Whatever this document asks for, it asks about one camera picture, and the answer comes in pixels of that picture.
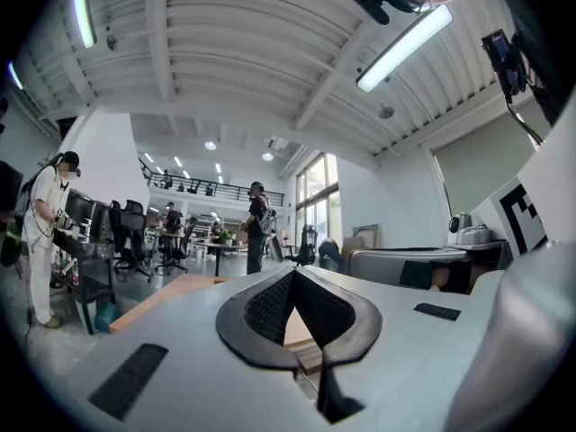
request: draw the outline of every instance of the backpack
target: backpack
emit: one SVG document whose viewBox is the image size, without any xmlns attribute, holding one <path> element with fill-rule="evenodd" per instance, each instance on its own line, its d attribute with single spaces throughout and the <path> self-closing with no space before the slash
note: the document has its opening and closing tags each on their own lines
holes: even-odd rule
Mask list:
<svg viewBox="0 0 576 432">
<path fill-rule="evenodd" d="M 273 210 L 268 208 L 268 199 L 266 197 L 260 197 L 265 202 L 265 210 L 262 213 L 262 219 L 256 216 L 256 221 L 260 230 L 262 230 L 262 235 L 270 235 L 272 233 L 272 223 L 273 223 Z"/>
</svg>

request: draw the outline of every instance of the security camera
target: security camera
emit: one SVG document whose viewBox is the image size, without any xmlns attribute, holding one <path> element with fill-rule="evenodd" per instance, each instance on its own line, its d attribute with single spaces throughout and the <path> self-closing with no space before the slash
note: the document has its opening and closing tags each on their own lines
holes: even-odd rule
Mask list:
<svg viewBox="0 0 576 432">
<path fill-rule="evenodd" d="M 383 0 L 354 0 L 372 18 L 381 25 L 390 22 L 390 16 L 382 9 Z"/>
</svg>

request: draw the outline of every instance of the fluorescent light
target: fluorescent light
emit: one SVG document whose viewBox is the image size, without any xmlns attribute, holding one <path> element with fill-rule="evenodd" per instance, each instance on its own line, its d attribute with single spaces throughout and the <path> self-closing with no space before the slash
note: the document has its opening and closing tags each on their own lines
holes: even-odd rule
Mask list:
<svg viewBox="0 0 576 432">
<path fill-rule="evenodd" d="M 14 70 L 14 64 L 12 61 L 10 61 L 8 63 L 8 70 L 10 70 L 10 75 L 12 75 L 12 79 L 13 81 L 18 85 L 18 87 L 23 90 L 24 87 L 22 86 L 22 83 L 20 83 L 20 79 L 18 78 L 18 76 L 16 75 L 16 71 Z"/>
<path fill-rule="evenodd" d="M 418 19 L 413 27 L 376 58 L 356 80 L 358 86 L 370 93 L 409 55 L 444 29 L 452 20 L 452 15 L 445 4 Z"/>
<path fill-rule="evenodd" d="M 94 45 L 95 36 L 92 33 L 86 0 L 74 0 L 74 12 L 76 13 L 76 22 L 78 23 L 78 29 L 80 29 L 82 42 L 86 48 L 90 48 Z"/>
</svg>

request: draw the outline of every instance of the black t-shirt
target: black t-shirt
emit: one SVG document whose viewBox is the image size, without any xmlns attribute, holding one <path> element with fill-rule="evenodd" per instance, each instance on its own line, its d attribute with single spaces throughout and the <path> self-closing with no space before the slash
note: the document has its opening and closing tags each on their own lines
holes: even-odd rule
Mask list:
<svg viewBox="0 0 576 432">
<path fill-rule="evenodd" d="M 262 235 L 262 230 L 260 229 L 260 224 L 258 220 L 262 219 L 264 212 L 266 211 L 266 201 L 263 200 L 265 197 L 260 195 L 259 197 L 254 197 L 252 203 L 250 204 L 250 214 L 256 216 L 256 219 L 252 224 L 248 226 L 248 238 L 255 239 Z"/>
<path fill-rule="evenodd" d="M 565 27 L 559 30 L 560 24 L 570 20 L 573 0 L 506 0 L 506 4 L 514 19 L 520 49 L 542 80 L 557 116 L 576 81 L 570 34 Z"/>
</svg>

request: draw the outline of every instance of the black rubber pad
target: black rubber pad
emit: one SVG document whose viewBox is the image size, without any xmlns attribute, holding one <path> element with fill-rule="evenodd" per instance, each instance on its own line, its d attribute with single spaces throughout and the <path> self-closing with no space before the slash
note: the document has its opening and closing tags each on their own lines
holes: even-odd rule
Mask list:
<svg viewBox="0 0 576 432">
<path fill-rule="evenodd" d="M 113 418 L 124 420 L 168 349 L 142 344 L 90 396 L 90 402 Z"/>
<path fill-rule="evenodd" d="M 450 309 L 448 307 L 435 306 L 434 304 L 427 304 L 422 302 L 414 308 L 414 311 L 422 312 L 433 317 L 438 317 L 439 319 L 446 319 L 451 321 L 456 321 L 460 315 L 458 309 Z"/>
</svg>

